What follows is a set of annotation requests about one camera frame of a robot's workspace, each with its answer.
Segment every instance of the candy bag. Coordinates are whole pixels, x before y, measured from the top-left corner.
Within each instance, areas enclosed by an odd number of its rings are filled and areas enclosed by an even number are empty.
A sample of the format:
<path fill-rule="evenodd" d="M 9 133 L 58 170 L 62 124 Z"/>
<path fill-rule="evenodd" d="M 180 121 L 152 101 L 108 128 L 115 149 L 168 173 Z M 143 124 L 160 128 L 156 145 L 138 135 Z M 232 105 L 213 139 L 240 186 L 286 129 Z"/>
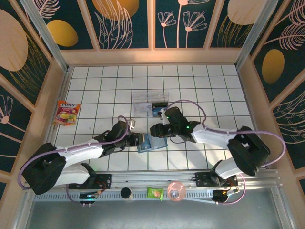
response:
<path fill-rule="evenodd" d="M 68 104 L 64 101 L 59 101 L 55 122 L 60 125 L 75 125 L 80 108 L 80 104 Z"/>
<path fill-rule="evenodd" d="M 147 187 L 147 198 L 163 200 L 163 188 Z"/>

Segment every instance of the grid floor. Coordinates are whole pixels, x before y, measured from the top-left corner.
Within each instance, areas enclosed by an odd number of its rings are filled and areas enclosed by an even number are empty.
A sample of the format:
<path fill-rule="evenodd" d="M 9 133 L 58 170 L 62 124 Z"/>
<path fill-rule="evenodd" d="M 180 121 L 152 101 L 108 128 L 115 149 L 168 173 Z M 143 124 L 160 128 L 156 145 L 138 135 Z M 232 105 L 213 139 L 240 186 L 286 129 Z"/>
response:
<path fill-rule="evenodd" d="M 150 90 L 168 91 L 170 102 L 179 99 L 198 102 L 208 116 L 209 126 L 253 128 L 234 65 L 75 67 L 66 101 L 81 104 L 81 110 L 76 125 L 60 126 L 55 145 L 86 142 L 110 130 L 119 115 L 136 120 L 133 132 L 148 132 L 161 120 L 135 118 L 132 93 Z M 177 107 L 189 121 L 201 121 L 203 114 L 195 105 L 183 103 Z M 158 151 L 139 154 L 136 147 L 129 147 L 89 160 L 89 164 L 96 171 L 204 169 L 229 157 L 229 151 L 214 145 L 168 141 L 168 147 Z"/>

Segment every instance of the purple cable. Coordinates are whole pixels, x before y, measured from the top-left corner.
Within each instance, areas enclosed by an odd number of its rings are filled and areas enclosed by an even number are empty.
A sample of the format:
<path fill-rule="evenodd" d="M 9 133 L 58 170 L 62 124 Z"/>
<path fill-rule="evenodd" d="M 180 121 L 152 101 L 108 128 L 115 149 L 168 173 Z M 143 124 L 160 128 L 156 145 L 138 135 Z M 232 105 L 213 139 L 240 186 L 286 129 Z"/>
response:
<path fill-rule="evenodd" d="M 223 205 L 236 204 L 238 201 L 240 201 L 242 198 L 244 198 L 244 195 L 246 193 L 246 181 L 245 181 L 244 176 L 242 174 L 239 174 L 239 175 L 242 177 L 242 179 L 244 181 L 244 190 L 243 190 L 242 195 L 236 201 L 229 202 L 229 203 L 223 203 Z"/>
<path fill-rule="evenodd" d="M 128 130 L 129 130 L 128 121 L 127 121 L 127 119 L 126 119 L 124 116 L 122 116 L 122 115 L 120 115 L 120 116 L 118 117 L 118 120 L 120 120 L 120 118 L 123 118 L 123 119 L 125 120 L 126 124 L 127 124 L 126 130 L 125 130 L 125 132 L 124 132 L 124 134 L 123 134 L 122 137 L 120 137 L 120 138 L 118 138 L 118 139 L 116 139 L 116 140 L 114 140 L 114 141 L 111 141 L 111 142 L 90 143 L 90 146 L 102 146 L 102 145 L 113 144 L 113 143 L 117 143 L 117 142 L 121 141 L 123 138 L 125 138 L 125 136 L 126 136 L 127 133 L 128 133 Z M 38 159 L 38 158 L 40 158 L 40 157 L 43 157 L 43 156 L 46 156 L 46 155 L 50 155 L 50 154 L 65 152 L 67 149 L 69 149 L 69 150 L 76 150 L 76 149 L 82 149 L 82 148 L 87 147 L 87 146 L 88 146 L 88 143 L 85 143 L 85 144 L 80 145 L 80 146 L 72 146 L 72 147 L 64 148 L 64 149 L 56 149 L 56 150 L 52 150 L 52 151 L 49 151 L 49 152 L 45 152 L 45 153 L 39 154 L 39 155 L 37 155 L 37 156 L 31 158 L 30 160 L 28 160 L 28 161 L 21 167 L 21 169 L 20 169 L 20 171 L 19 171 L 18 178 L 17 178 L 17 182 L 18 182 L 19 186 L 20 186 L 22 189 L 31 189 L 31 187 L 26 187 L 26 186 L 24 186 L 24 185 L 22 184 L 22 182 L 21 182 L 21 176 L 22 176 L 22 173 L 23 173 L 23 171 L 25 170 L 25 168 L 26 168 L 30 163 L 32 163 L 33 161 L 35 161 L 36 159 Z"/>
<path fill-rule="evenodd" d="M 185 99 L 182 99 L 182 100 L 177 100 L 171 104 L 168 105 L 168 107 L 166 109 L 168 109 L 170 106 L 172 106 L 173 104 L 175 103 L 179 103 L 179 102 L 188 102 L 188 103 L 192 103 L 196 106 L 199 107 L 199 109 L 203 112 L 203 115 L 204 115 L 204 119 L 202 121 L 202 126 L 206 129 L 206 130 L 209 130 L 209 131 L 212 131 L 212 132 L 216 132 L 216 133 L 220 133 L 220 134 L 226 134 L 226 135 L 244 135 L 244 134 L 266 134 L 266 135 L 271 135 L 271 136 L 274 136 L 276 137 L 277 139 L 279 139 L 283 145 L 283 150 L 281 152 L 281 154 L 273 161 L 270 161 L 266 164 L 263 165 L 264 166 L 269 166 L 277 161 L 279 161 L 285 154 L 286 152 L 286 144 L 285 144 L 285 141 L 283 140 L 283 138 L 281 138 L 279 135 L 275 134 L 275 133 L 272 133 L 270 131 L 265 131 L 265 130 L 247 130 L 247 131 L 221 131 L 221 130 L 214 130 L 214 129 L 211 129 L 211 128 L 208 128 L 204 125 L 204 122 L 206 121 L 207 117 L 206 117 L 206 114 L 203 110 L 203 108 L 198 105 L 197 103 L 193 102 L 193 101 L 190 101 L 190 100 L 185 100 Z"/>

